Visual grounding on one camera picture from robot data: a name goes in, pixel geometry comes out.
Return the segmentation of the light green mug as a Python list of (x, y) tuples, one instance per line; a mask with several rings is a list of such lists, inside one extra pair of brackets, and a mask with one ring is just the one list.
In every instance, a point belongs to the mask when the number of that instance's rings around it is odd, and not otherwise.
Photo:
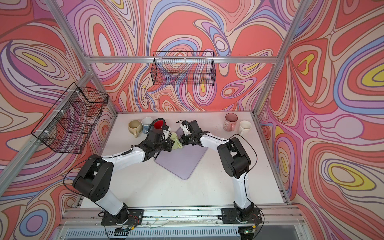
[(172, 132), (170, 139), (174, 142), (174, 144), (172, 146), (172, 150), (173, 151), (177, 150), (177, 149), (182, 149), (183, 148), (182, 143), (178, 139), (177, 133)]

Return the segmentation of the red mug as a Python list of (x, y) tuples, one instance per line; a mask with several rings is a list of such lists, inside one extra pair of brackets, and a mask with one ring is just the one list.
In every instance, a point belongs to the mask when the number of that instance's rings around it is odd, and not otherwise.
[(154, 129), (164, 130), (165, 126), (166, 126), (165, 120), (155, 120), (154, 121), (154, 125), (153, 125)]

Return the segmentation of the light blue mug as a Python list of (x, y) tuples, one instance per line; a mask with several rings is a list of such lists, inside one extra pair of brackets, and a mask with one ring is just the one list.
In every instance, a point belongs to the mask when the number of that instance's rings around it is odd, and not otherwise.
[(153, 118), (151, 118), (151, 117), (145, 117), (142, 119), (141, 124), (143, 126), (143, 134), (148, 133), (149, 127), (150, 127), (152, 122), (153, 122)]

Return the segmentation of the beige speckled mug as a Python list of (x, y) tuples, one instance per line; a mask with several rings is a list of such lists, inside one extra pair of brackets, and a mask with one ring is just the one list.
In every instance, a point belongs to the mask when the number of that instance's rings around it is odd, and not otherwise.
[(138, 138), (143, 131), (143, 125), (139, 120), (133, 120), (129, 122), (129, 132), (135, 137)]

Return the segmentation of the pink patterned mug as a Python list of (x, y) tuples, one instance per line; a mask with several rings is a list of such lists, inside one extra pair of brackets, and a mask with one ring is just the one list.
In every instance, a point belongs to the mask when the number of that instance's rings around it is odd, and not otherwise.
[(233, 132), (236, 128), (238, 116), (234, 113), (228, 113), (225, 116), (223, 129), (227, 132)]

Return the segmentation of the white mug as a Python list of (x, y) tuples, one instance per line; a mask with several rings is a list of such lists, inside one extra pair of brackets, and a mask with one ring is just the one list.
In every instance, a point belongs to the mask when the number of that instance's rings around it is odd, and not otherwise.
[(245, 136), (252, 129), (252, 123), (249, 121), (241, 121), (239, 123), (238, 134)]

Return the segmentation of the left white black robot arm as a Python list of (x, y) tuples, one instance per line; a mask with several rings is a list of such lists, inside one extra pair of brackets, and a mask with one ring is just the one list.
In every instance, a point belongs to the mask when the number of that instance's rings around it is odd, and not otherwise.
[(83, 197), (104, 209), (104, 216), (116, 225), (125, 225), (130, 218), (128, 206), (110, 190), (112, 176), (119, 170), (156, 159), (161, 152), (171, 152), (169, 126), (163, 118), (155, 119), (149, 126), (146, 138), (125, 152), (109, 157), (92, 155), (73, 180), (73, 188)]

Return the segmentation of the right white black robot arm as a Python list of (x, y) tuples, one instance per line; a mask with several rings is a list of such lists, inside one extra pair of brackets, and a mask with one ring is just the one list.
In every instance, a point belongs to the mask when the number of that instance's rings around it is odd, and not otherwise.
[(216, 150), (223, 169), (232, 178), (234, 188), (234, 206), (222, 208), (218, 219), (224, 224), (253, 224), (263, 223), (262, 211), (256, 207), (249, 195), (248, 173), (251, 168), (251, 158), (236, 137), (222, 139), (203, 131), (196, 120), (180, 120), (183, 134), (179, 141), (182, 145), (200, 146)]

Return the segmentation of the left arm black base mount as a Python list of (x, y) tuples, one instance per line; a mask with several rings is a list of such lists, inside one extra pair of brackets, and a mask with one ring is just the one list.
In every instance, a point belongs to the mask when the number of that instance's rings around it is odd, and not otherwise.
[(101, 221), (102, 226), (139, 226), (142, 224), (144, 209), (122, 210), (117, 215), (112, 215), (108, 211), (103, 212)]

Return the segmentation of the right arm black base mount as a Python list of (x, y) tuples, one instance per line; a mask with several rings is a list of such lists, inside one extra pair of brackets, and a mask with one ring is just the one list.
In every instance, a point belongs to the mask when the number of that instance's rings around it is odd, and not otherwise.
[(218, 219), (224, 224), (254, 224), (257, 226), (263, 222), (262, 214), (258, 208), (245, 210), (222, 208)]

